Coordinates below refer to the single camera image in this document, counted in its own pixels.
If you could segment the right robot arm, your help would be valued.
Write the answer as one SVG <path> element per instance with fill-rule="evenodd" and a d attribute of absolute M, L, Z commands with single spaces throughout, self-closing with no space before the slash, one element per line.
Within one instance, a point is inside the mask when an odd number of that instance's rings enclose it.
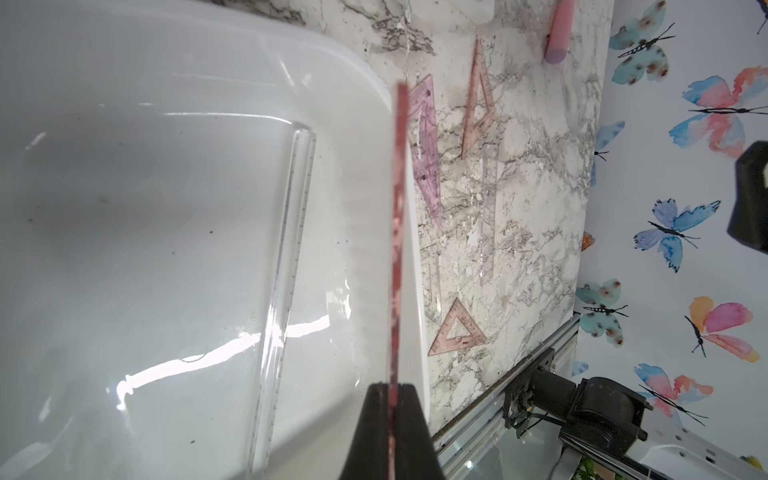
<path fill-rule="evenodd" d="M 633 391 L 604 377 L 579 383 L 551 370 L 547 348 L 506 387 L 503 419 L 523 436 L 539 421 L 559 428 L 568 453 L 625 479 L 764 479 L 766 473 L 679 426 L 665 412 L 697 387 L 669 383 L 653 370 Z"/>

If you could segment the clear straight ruler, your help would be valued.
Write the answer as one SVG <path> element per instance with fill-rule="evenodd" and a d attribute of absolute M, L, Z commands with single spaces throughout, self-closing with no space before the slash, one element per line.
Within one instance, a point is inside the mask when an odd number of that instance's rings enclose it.
<path fill-rule="evenodd" d="M 480 223 L 480 281 L 486 285 L 493 278 L 495 253 L 495 212 L 498 172 L 498 147 L 484 146 L 482 155 Z"/>
<path fill-rule="evenodd" d="M 248 462 L 244 470 L 246 479 L 263 479 L 269 462 L 287 342 L 287 326 L 294 297 L 317 141 L 316 133 L 309 126 L 295 122 L 293 128 L 289 171 L 279 224 L 275 275 L 261 334 L 258 396 L 251 428 Z"/>

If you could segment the pink straight ruler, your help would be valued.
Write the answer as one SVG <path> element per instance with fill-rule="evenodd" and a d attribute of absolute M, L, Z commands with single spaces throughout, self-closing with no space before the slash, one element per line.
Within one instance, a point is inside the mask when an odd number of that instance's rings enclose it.
<path fill-rule="evenodd" d="M 392 251 L 390 279 L 389 316 L 389 381 L 388 381 L 388 478 L 396 478 L 396 410 L 399 395 L 399 347 L 401 321 L 402 256 L 404 238 L 404 217 L 406 203 L 406 150 L 409 114 L 409 88 L 406 82 L 399 82 L 396 88 L 394 149 L 393 149 L 393 194 L 392 194 Z"/>

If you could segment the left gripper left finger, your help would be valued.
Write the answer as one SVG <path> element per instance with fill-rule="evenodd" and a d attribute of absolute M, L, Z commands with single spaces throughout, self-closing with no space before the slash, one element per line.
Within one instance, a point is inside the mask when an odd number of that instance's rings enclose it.
<path fill-rule="evenodd" d="M 386 480 L 389 478 L 389 387 L 371 384 L 360 411 L 341 480 Z"/>

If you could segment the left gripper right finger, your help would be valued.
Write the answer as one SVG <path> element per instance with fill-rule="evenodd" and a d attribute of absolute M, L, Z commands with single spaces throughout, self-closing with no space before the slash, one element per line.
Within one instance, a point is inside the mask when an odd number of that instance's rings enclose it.
<path fill-rule="evenodd" d="M 398 480 L 443 480 L 437 454 L 412 384 L 398 388 Z"/>

